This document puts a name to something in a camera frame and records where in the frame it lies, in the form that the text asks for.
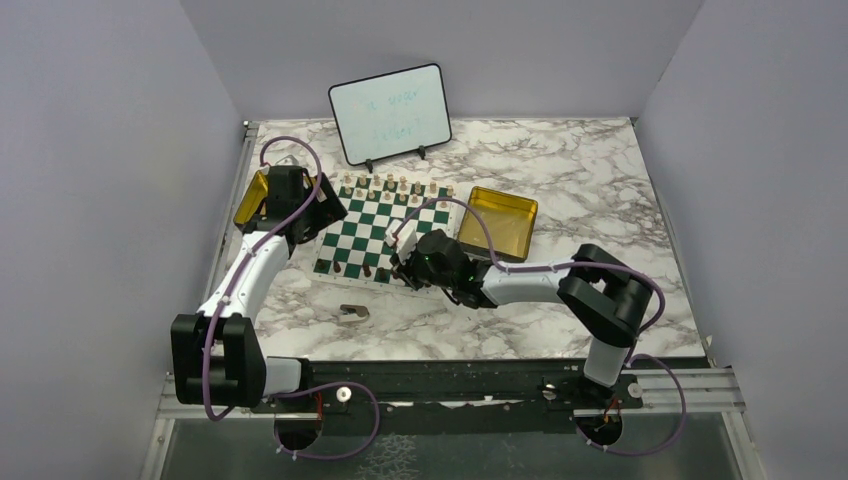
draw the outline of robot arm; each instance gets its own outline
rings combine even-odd
[[[651,289],[636,277],[605,268],[556,269],[555,261],[537,264],[502,264],[472,260],[459,242],[441,230],[417,239],[414,228],[394,232],[386,241],[395,247],[393,269],[412,288],[436,286],[452,300],[471,308],[496,308],[515,302],[562,303],[592,334],[583,375],[609,389],[618,380],[628,352],[636,344],[639,327],[651,299]],[[574,261],[624,267],[598,246],[582,245]],[[603,291],[594,284],[604,282]]]
[[[285,229],[271,233],[315,188],[320,189],[316,201]],[[316,185],[301,167],[274,166],[267,174],[257,172],[236,215],[243,234],[238,257],[197,312],[178,315],[171,325],[174,382],[180,403],[203,403],[204,339],[219,305],[224,307],[213,338],[223,344],[224,355],[212,355],[210,362],[213,405],[254,407],[269,394],[293,392],[301,386],[305,360],[264,357],[253,321],[271,282],[285,268],[295,247],[346,215],[326,177]]]

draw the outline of marble tabletop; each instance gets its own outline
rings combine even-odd
[[[375,164],[376,173],[415,172],[457,186],[467,199],[483,186],[539,202],[528,261],[567,259],[595,243],[662,287],[663,318],[640,338],[637,352],[702,356],[698,331],[630,121],[621,119],[474,120],[451,122],[453,140]],[[269,138],[293,135],[315,148],[331,179],[350,171],[335,122],[264,122],[249,166]],[[309,154],[278,142],[266,160],[294,155],[314,172]],[[231,243],[228,262],[240,238]],[[588,354],[590,336],[564,305],[512,304],[471,310],[444,297],[417,298],[314,281],[307,276],[315,242],[300,245],[275,278],[256,319],[265,355],[313,360],[429,360],[566,357]],[[368,320],[342,323],[339,305],[359,304]],[[656,309],[652,298],[649,314]]]

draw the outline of glass panel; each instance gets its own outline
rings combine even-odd
[[[620,449],[662,442],[679,416],[625,418]],[[166,479],[738,479],[719,414],[693,414],[680,442],[657,455],[621,458],[598,452],[577,435],[386,435],[360,455],[337,462],[276,454],[270,420],[179,420]],[[319,438],[310,452],[334,454],[364,437]]]

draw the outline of small metal piece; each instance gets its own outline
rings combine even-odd
[[[633,398],[642,398],[642,386],[633,382],[627,386],[627,393]]]
[[[544,390],[542,390],[542,396],[545,397],[545,400],[551,401],[556,399],[556,387],[551,385],[550,383],[545,385]]]
[[[342,304],[339,305],[339,309],[344,313],[344,315],[339,316],[340,323],[364,322],[368,320],[368,316],[370,315],[368,307],[364,305]]]
[[[353,395],[353,392],[351,392],[348,387],[341,387],[336,390],[336,400],[342,403],[347,403],[347,401],[350,400],[351,395]]]

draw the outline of screw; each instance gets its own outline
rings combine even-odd
[[[642,386],[638,383],[631,383],[627,386],[627,393],[633,398],[642,398]]]
[[[545,400],[550,401],[556,398],[556,392],[554,392],[554,390],[556,390],[556,387],[550,383],[545,385],[545,389],[542,390],[542,396],[545,397]]]

